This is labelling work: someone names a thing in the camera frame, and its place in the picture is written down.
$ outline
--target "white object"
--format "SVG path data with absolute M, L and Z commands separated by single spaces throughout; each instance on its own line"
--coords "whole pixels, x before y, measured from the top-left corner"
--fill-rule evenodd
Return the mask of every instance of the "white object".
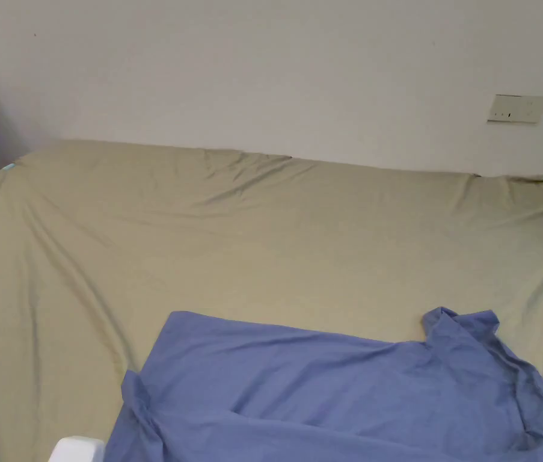
M 84 436 L 69 436 L 58 441 L 49 462 L 102 462 L 103 457 L 103 441 Z
M 489 111 L 489 122 L 540 122 L 543 96 L 496 95 Z

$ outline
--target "outlet plate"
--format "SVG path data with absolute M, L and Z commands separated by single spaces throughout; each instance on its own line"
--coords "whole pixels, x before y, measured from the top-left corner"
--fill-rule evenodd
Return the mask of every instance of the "outlet plate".
M 536 124 L 543 115 L 543 96 L 496 95 L 489 122 Z

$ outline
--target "fabric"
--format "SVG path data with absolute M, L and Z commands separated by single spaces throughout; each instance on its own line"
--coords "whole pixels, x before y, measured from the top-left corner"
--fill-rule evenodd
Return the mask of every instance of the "fabric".
M 26 155 L 0 171 L 0 461 L 107 440 L 172 311 L 398 342 L 436 306 L 492 309 L 543 376 L 543 180 L 95 142 Z
M 107 462 L 543 462 L 543 380 L 492 311 L 389 343 L 174 312 L 128 371 Z

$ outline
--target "bed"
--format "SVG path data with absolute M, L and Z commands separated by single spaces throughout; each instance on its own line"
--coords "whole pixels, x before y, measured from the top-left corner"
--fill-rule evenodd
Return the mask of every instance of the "bed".
M 63 142 L 0 171 L 0 460 L 107 440 L 177 310 L 399 341 L 492 309 L 543 375 L 543 179 Z

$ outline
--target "fitted bed sheet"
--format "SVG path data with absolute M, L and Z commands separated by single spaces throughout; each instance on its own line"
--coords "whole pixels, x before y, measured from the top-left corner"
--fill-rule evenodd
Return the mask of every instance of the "fitted bed sheet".
M 400 341 L 437 306 L 494 310 L 543 375 L 543 180 L 79 141 L 26 155 L 0 171 L 0 461 L 106 440 L 172 311 Z

